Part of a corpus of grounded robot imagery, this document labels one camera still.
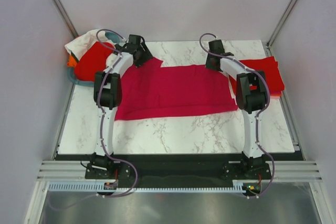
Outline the magenta t shirt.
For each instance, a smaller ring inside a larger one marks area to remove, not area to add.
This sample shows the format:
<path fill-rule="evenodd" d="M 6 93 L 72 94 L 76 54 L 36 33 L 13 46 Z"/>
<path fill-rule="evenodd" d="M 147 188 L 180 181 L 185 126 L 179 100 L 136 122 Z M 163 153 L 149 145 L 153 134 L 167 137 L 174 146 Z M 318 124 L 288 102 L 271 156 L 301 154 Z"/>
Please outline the magenta t shirt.
<path fill-rule="evenodd" d="M 238 109 L 228 79 L 204 65 L 163 67 L 153 58 L 121 78 L 116 120 L 200 116 Z"/>

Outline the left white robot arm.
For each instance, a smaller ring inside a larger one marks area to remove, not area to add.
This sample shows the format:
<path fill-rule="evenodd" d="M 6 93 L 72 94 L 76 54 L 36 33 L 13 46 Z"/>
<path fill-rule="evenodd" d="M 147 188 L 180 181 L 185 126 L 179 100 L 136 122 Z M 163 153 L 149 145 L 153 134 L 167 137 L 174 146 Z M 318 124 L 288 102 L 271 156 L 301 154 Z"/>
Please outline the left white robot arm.
<path fill-rule="evenodd" d="M 93 99 L 99 109 L 98 140 L 86 165 L 86 179 L 114 178 L 116 164 L 121 162 L 113 157 L 113 128 L 122 101 L 121 77 L 130 67 L 140 67 L 153 58 L 140 35 L 129 35 L 123 45 L 116 44 L 111 49 L 106 68 L 95 73 Z"/>

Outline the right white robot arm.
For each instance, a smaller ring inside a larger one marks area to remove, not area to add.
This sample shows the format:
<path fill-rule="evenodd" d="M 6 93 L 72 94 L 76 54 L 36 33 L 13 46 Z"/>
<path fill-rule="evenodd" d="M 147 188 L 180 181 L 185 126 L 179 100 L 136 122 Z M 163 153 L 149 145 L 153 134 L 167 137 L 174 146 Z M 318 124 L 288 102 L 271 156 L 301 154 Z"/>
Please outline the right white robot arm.
<path fill-rule="evenodd" d="M 271 178 L 266 163 L 265 150 L 261 147 L 261 114 L 268 108 L 270 94 L 263 71 L 256 71 L 226 52 L 220 39 L 208 43 L 206 68 L 227 74 L 236 81 L 235 99 L 244 119 L 244 147 L 240 164 L 235 164 L 238 174 L 248 178 Z"/>

